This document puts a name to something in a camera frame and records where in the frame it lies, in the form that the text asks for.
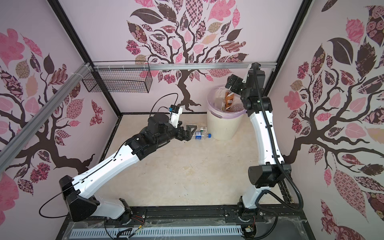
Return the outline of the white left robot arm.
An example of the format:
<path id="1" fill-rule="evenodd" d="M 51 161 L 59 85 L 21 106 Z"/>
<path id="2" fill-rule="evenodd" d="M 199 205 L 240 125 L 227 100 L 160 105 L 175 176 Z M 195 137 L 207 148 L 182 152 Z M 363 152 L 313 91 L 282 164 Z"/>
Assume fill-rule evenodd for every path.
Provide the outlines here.
<path id="1" fill-rule="evenodd" d="M 64 176 L 59 183 L 62 196 L 74 222 L 91 217 L 104 217 L 127 224 L 133 218 L 133 211 L 127 202 L 103 200 L 95 193 L 120 172 L 143 160 L 148 155 L 168 144 L 171 140 L 189 141 L 197 130 L 196 125 L 176 127 L 169 123 L 147 126 L 140 133 L 126 140 L 110 157 L 90 170 L 76 177 Z"/>

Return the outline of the brown Nescafe bottle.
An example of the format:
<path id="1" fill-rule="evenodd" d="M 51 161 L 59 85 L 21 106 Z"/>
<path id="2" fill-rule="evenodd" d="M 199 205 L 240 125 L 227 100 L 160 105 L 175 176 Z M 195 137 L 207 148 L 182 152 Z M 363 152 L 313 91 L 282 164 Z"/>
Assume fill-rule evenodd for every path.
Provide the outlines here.
<path id="1" fill-rule="evenodd" d="M 233 92 L 227 91 L 225 93 L 225 98 L 224 98 L 223 107 L 222 107 L 223 111 L 226 111 L 226 112 L 230 111 L 234 102 L 234 98 L 235 96 Z"/>

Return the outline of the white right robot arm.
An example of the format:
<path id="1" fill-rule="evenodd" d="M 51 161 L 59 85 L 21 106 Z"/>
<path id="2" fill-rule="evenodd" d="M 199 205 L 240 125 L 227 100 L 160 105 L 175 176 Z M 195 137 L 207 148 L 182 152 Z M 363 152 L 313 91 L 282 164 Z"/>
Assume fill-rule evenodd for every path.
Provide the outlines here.
<path id="1" fill-rule="evenodd" d="M 264 71 L 250 69 L 245 79 L 230 75 L 225 88 L 240 96 L 254 128 L 259 151 L 259 164 L 248 168 L 251 187 L 241 196 L 239 211 L 256 210 L 259 214 L 271 214 L 275 217 L 277 213 L 274 210 L 261 207 L 260 200 L 266 195 L 265 190 L 270 191 L 285 178 L 277 162 L 280 162 L 288 174 L 291 172 L 291 167 L 284 163 L 275 141 L 272 103 L 267 96 L 261 94 L 262 89 L 259 86 L 264 79 Z"/>

